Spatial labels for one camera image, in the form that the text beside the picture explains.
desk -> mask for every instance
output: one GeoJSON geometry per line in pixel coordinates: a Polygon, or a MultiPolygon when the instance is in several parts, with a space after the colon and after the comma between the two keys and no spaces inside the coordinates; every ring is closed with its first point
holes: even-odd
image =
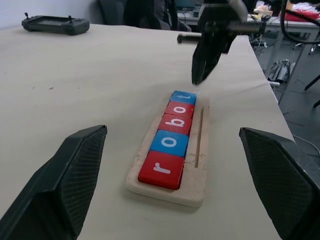
{"type": "MultiPolygon", "coordinates": [[[[197,25],[198,24],[198,17],[193,17],[192,12],[178,12],[178,18],[180,21],[185,22],[188,25],[197,25]]],[[[248,16],[248,21],[253,22],[252,18],[248,16]]],[[[285,23],[287,26],[287,31],[290,33],[307,33],[307,41],[314,41],[318,35],[319,27],[313,23],[310,22],[298,22],[298,21],[288,21],[285,23]]],[[[274,44],[271,56],[269,58],[268,64],[266,66],[266,69],[264,71],[264,75],[267,78],[270,75],[271,68],[276,61],[277,53],[279,52],[279,49],[281,47],[281,42],[283,40],[283,34],[281,32],[280,27],[280,20],[278,17],[272,17],[267,23],[266,23],[266,31],[273,31],[278,32],[278,36],[276,39],[276,42],[274,44]]],[[[302,68],[304,67],[304,63],[306,61],[306,57],[308,56],[308,53],[310,52],[312,45],[303,45],[300,54],[295,62],[295,66],[292,70],[292,73],[290,75],[289,81],[287,83],[287,87],[285,89],[285,92],[283,93],[279,105],[281,108],[283,108],[283,103],[286,102],[285,100],[288,98],[291,89],[298,78],[299,74],[301,73],[302,68]]]]}
{"type": "Polygon", "coordinates": [[[0,216],[70,134],[106,124],[79,240],[280,240],[253,184],[240,127],[293,139],[247,36],[201,86],[177,32],[92,25],[78,36],[0,32],[0,216]],[[164,97],[210,96],[207,193],[190,208],[132,193],[125,179],[164,97]]]}

floor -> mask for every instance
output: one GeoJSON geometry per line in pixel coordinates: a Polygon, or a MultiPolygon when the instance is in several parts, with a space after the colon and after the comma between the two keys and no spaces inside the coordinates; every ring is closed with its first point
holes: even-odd
{"type": "MultiPolygon", "coordinates": [[[[267,39],[267,42],[271,45],[273,41],[273,39],[267,39]]],[[[294,45],[294,43],[284,40],[277,54],[277,61],[288,59],[293,64],[301,50],[300,48],[293,50],[294,45]]],[[[263,51],[256,51],[256,57],[262,69],[267,66],[272,48],[271,46],[263,51]]],[[[289,93],[288,101],[283,102],[284,108],[282,109],[292,134],[313,143],[318,149],[320,149],[320,106],[313,108],[313,105],[320,100],[320,80],[307,91],[304,91],[304,88],[320,74],[319,62],[320,47],[308,56],[303,71],[299,78],[295,80],[294,88],[289,93]]],[[[278,99],[280,99],[285,88],[286,84],[275,88],[275,95],[278,99]]],[[[309,143],[298,138],[295,138],[295,141],[320,166],[320,155],[317,150],[309,143]]]]}

black cable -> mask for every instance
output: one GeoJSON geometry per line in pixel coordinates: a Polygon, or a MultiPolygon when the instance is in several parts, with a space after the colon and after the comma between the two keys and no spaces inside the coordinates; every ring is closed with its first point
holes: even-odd
{"type": "Polygon", "coordinates": [[[304,19],[310,23],[313,23],[317,26],[320,27],[320,22],[317,22],[316,20],[313,20],[309,17],[306,17],[302,14],[299,14],[297,12],[294,12],[294,11],[290,11],[290,10],[286,10],[286,7],[287,7],[287,1],[288,0],[282,0],[282,4],[281,4],[281,12],[280,12],[280,27],[281,27],[281,31],[282,31],[282,34],[289,40],[293,41],[293,42],[296,42],[296,43],[299,43],[299,44],[320,44],[320,41],[304,41],[304,40],[300,40],[298,38],[295,38],[293,36],[290,36],[288,34],[288,32],[286,31],[286,27],[285,27],[285,14],[286,12],[291,14],[291,15],[294,15],[298,18],[301,18],[301,19],[304,19]]]}

black remote controller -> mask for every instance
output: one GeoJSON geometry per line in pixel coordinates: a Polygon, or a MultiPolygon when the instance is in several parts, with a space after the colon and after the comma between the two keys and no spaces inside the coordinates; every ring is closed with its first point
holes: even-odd
{"type": "Polygon", "coordinates": [[[58,16],[32,16],[28,17],[21,24],[27,31],[39,31],[57,34],[78,35],[83,34],[90,28],[88,20],[83,18],[58,17],[58,16]]]}

